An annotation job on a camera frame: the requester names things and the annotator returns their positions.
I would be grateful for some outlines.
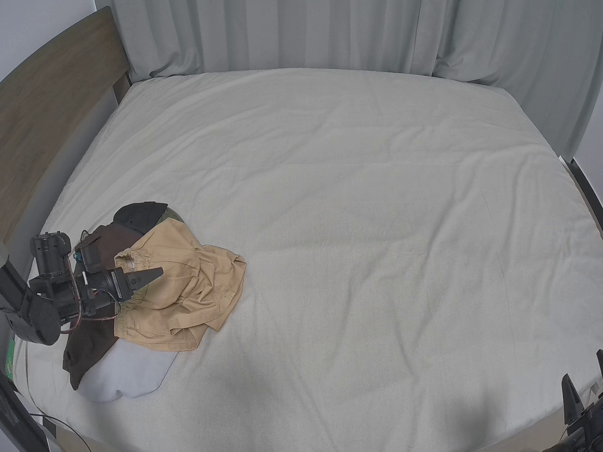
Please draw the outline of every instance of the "robotic arm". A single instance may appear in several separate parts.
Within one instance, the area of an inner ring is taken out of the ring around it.
[[[162,268],[124,273],[120,267],[103,269],[96,246],[76,248],[71,269],[71,242],[65,233],[46,233],[30,241],[39,276],[28,286],[8,260],[0,242],[0,310],[15,335],[23,340],[52,345],[61,326],[94,316],[99,308],[119,304],[135,290],[163,274]]]

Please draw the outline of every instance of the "headboard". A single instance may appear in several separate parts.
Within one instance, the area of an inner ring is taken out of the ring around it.
[[[129,68],[111,10],[104,7],[0,83],[0,241],[9,242],[45,172],[99,100],[113,87],[121,101]]]

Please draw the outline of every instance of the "curtain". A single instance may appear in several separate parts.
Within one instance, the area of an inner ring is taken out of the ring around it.
[[[133,81],[276,67],[506,89],[571,160],[603,79],[603,0],[96,0]]]

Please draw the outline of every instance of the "fitted sheet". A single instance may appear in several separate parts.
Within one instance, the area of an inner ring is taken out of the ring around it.
[[[222,330],[110,403],[71,389],[64,336],[15,352],[24,395],[124,452],[477,449],[561,407],[563,374],[598,377],[603,241],[504,91],[312,69],[150,79],[44,230],[75,241],[146,200],[247,261]]]

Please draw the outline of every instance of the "bed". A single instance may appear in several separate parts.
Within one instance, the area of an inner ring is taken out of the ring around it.
[[[599,377],[603,240],[503,90],[328,69],[136,83],[43,230],[75,240],[145,200],[247,261],[223,329],[104,404],[71,389],[64,336],[14,357],[21,393],[124,452],[477,449],[557,411],[565,373]]]

